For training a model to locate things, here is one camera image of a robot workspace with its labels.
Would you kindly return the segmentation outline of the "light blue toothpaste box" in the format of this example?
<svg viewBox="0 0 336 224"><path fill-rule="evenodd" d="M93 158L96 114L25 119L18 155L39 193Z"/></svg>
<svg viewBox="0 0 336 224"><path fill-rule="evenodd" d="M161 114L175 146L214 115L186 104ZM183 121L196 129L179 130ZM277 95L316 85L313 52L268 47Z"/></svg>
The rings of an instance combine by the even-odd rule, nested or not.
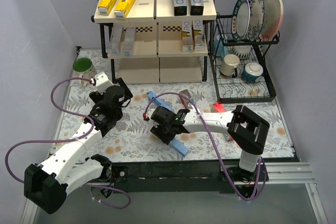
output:
<svg viewBox="0 0 336 224"><path fill-rule="evenodd" d="M148 98L150 99L150 100L152 100L152 99L154 99L155 97L156 97L156 94L154 93L154 92L152 92L152 91L149 91L149 92L147 92L146 93L147 94L147 96L148 96ZM160 98L156 98L154 101L153 101L157 106L162 106L162 107L164 107L164 108L166 108L166 109L168 109L168 110L170 110L170 111L173 111L173 108L170 106L170 105L168 105L167 103L165 103L162 99L160 99Z"/></svg>

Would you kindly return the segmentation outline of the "brown red toothpaste box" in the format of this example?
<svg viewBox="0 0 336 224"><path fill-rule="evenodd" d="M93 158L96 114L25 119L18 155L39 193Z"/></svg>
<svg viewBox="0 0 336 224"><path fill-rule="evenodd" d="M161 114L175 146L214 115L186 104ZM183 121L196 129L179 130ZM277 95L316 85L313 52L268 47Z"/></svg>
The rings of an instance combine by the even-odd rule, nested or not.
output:
<svg viewBox="0 0 336 224"><path fill-rule="evenodd" d="M179 97L181 100L182 105L184 106L185 109L192 109L193 106L191 105L190 101L191 99L191 94L188 91L188 89L182 90L179 92Z"/></svg>

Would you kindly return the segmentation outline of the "silver white toothpaste box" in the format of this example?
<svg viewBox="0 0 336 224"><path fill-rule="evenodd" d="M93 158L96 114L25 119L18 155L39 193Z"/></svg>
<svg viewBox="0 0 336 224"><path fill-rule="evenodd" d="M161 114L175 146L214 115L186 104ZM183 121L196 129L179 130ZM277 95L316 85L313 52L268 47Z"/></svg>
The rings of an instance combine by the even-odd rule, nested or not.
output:
<svg viewBox="0 0 336 224"><path fill-rule="evenodd" d="M135 47L135 36L136 36L136 28L130 27L126 29L122 55L125 58L132 58L134 47Z"/></svg>

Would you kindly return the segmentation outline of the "silver striped toothpaste box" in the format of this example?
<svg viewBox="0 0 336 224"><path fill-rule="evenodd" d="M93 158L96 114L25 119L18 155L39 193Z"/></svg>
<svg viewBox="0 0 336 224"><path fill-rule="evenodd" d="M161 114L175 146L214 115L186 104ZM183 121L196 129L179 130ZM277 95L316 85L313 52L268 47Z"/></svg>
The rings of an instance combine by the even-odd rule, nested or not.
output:
<svg viewBox="0 0 336 224"><path fill-rule="evenodd" d="M118 56L121 52L121 38L122 38L123 26L114 25L109 41L109 53L113 56Z"/></svg>

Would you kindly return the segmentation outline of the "silver RO toothpaste box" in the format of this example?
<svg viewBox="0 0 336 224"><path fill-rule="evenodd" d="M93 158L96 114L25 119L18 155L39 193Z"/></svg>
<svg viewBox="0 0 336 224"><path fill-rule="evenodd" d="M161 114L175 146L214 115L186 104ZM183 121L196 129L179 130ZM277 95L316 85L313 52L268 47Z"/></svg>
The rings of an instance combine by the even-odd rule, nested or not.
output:
<svg viewBox="0 0 336 224"><path fill-rule="evenodd" d="M195 51L204 51L206 49L203 22L201 20L193 21L193 39Z"/></svg>

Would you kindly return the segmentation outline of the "small yellow box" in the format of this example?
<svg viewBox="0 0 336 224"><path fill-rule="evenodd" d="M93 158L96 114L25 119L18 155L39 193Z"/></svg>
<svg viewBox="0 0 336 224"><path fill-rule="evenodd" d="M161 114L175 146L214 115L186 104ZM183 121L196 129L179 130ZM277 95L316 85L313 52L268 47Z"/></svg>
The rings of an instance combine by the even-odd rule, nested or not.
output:
<svg viewBox="0 0 336 224"><path fill-rule="evenodd" d="M113 13L116 18L125 19L136 0L120 0Z"/></svg>

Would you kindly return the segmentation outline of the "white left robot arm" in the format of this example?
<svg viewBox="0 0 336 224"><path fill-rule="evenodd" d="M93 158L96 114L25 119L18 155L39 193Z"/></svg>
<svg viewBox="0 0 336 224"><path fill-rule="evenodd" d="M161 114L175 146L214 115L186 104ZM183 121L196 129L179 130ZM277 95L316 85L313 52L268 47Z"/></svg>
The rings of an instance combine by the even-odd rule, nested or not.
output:
<svg viewBox="0 0 336 224"><path fill-rule="evenodd" d="M74 140L63 145L39 165L29 165L24 173L24 196L48 214L56 212L66 197L78 187L98 180L113 184L119 172L111 161L100 154L76 165L91 146L99 142L122 118L122 109L133 97L122 78L113 84L104 73L93 79L96 91L89 94L94 102L88 118L73 135Z"/></svg>

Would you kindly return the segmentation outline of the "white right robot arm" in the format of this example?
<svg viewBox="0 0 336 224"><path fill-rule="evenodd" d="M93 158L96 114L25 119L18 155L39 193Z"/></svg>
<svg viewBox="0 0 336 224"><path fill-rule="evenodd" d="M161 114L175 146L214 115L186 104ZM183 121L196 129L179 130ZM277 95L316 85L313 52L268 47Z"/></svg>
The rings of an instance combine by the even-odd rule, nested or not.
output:
<svg viewBox="0 0 336 224"><path fill-rule="evenodd" d="M159 106L145 114L153 121L151 133L169 144L176 135L195 132L229 135L241 148L237 169L233 175L241 180L251 180L257 174L257 162L264 151L270 124L244 105L232 111L197 114L196 110L180 109L177 113Z"/></svg>

